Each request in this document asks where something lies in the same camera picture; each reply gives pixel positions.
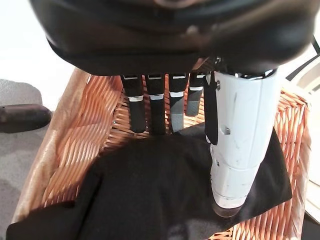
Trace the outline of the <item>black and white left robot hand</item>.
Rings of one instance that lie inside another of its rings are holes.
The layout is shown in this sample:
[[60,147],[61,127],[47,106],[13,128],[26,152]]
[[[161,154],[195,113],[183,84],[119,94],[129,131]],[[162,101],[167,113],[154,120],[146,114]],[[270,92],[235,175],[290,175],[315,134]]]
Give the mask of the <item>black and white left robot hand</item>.
[[33,0],[53,51],[97,76],[121,76],[141,133],[142,80],[168,74],[171,125],[182,128],[189,74],[204,86],[213,209],[244,205],[263,161],[280,95],[277,69],[312,40],[317,0]]

